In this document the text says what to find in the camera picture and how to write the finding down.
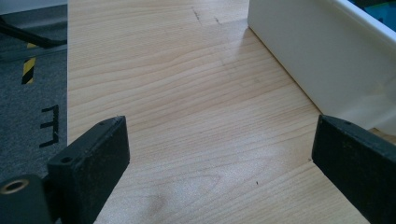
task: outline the yellow and black tape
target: yellow and black tape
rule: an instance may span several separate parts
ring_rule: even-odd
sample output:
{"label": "yellow and black tape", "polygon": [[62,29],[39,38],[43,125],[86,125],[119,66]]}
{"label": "yellow and black tape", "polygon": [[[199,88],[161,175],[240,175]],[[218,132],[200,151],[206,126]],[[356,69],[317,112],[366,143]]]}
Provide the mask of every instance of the yellow and black tape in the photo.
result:
{"label": "yellow and black tape", "polygon": [[[27,48],[34,48],[35,45],[28,43]],[[28,59],[23,64],[22,85],[33,83],[33,73],[35,71],[35,58]]]}

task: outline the white box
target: white box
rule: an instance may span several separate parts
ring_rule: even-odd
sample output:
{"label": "white box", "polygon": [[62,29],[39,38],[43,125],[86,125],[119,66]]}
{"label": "white box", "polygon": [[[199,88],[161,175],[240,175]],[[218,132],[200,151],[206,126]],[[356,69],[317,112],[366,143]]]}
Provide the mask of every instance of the white box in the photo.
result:
{"label": "white box", "polygon": [[250,0],[248,24],[326,115],[396,135],[396,33],[347,0]]}

